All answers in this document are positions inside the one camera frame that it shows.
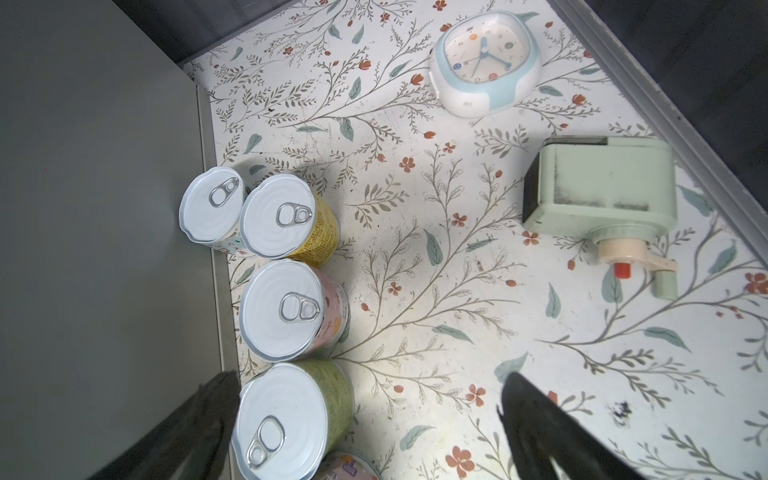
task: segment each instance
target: can lid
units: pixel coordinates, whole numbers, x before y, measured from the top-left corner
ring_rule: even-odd
[[[327,432],[317,383],[301,368],[279,363],[240,392],[232,446],[248,480],[302,480],[317,471]]]
[[[220,240],[237,226],[244,201],[243,178],[229,167],[213,167],[184,192],[179,227],[193,242]]]
[[[243,205],[240,234],[249,250],[264,258],[283,258],[301,247],[315,225],[315,197],[295,175],[267,178]]]
[[[271,362],[301,355],[317,335],[326,300],[319,278],[305,263],[278,260],[259,269],[240,298],[240,334]]]

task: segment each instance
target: tin can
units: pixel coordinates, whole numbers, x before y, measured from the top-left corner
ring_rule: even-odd
[[[277,363],[240,392],[232,446],[247,480],[309,480],[352,425],[352,384],[329,360]]]
[[[304,180],[267,178],[248,196],[240,218],[248,250],[271,260],[294,258],[312,266],[330,260],[339,244],[339,221]]]
[[[270,262],[240,298],[240,334],[271,362],[334,346],[349,322],[349,302],[333,278],[297,260]]]
[[[331,452],[312,480],[379,480],[381,475],[369,462],[351,452]]]
[[[245,202],[243,178],[228,167],[213,167],[195,178],[179,206],[179,227],[190,240],[238,257],[252,257],[240,235]]]

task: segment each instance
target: mint green pencil sharpener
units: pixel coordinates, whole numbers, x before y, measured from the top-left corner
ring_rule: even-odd
[[[523,185],[523,227],[598,245],[619,279],[654,273],[654,296],[677,298],[677,262],[648,245],[677,225],[674,152],[656,138],[552,137]]]

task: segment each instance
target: yellow can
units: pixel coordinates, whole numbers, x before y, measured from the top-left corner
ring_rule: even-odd
[[[339,244],[339,221],[304,180],[280,174],[250,193],[240,213],[240,234],[260,257],[322,266]]]

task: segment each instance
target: green can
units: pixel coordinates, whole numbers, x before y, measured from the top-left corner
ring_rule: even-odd
[[[333,362],[278,363],[248,382],[232,433],[248,480],[309,480],[352,425],[352,384]]]

